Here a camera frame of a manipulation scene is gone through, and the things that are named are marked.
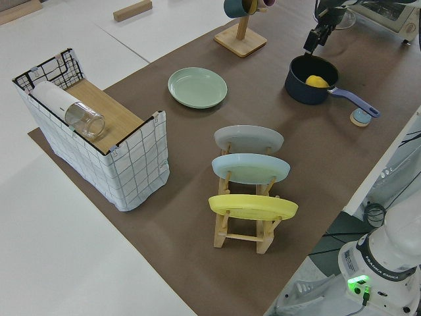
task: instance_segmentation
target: light blue plate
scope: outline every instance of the light blue plate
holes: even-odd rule
[[[206,109],[220,103],[227,94],[224,79],[213,71],[190,67],[176,71],[168,80],[175,100],[186,107]]]
[[[285,161],[258,153],[231,153],[212,161],[213,171],[225,179],[231,171],[230,181],[242,184],[268,184],[285,179],[291,167]]]

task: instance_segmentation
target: label on robot base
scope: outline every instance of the label on robot base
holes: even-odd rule
[[[357,262],[354,260],[353,253],[350,250],[345,251],[342,254],[343,266],[347,270],[347,274],[351,277],[358,271]]]

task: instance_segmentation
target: green plate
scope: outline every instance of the green plate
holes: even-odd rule
[[[214,107],[228,91],[224,79],[218,74],[197,67],[180,69],[172,74],[168,89],[175,100],[195,109]]]

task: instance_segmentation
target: white grid fabric liner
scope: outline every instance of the white grid fabric liner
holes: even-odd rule
[[[25,91],[18,85],[16,88],[55,154],[95,186],[119,211],[136,208],[166,184],[170,169],[164,111],[154,113],[140,128],[103,155],[32,98],[30,88]]]

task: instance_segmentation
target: wooden block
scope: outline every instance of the wooden block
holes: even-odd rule
[[[39,0],[31,0],[0,12],[0,25],[42,9]]]
[[[114,15],[114,19],[117,22],[121,22],[139,13],[142,13],[151,9],[152,9],[152,1],[143,0],[143,1],[140,1],[139,3],[135,3],[134,5],[130,5],[129,7],[118,10],[114,12],[113,15]]]
[[[238,39],[238,26],[239,24],[236,24],[215,35],[214,40],[240,57],[250,55],[252,52],[264,46],[268,41],[249,28],[245,32],[244,39]]]
[[[143,120],[86,79],[76,82],[66,92],[104,116],[102,133],[94,139],[86,138],[104,154],[143,124]]]

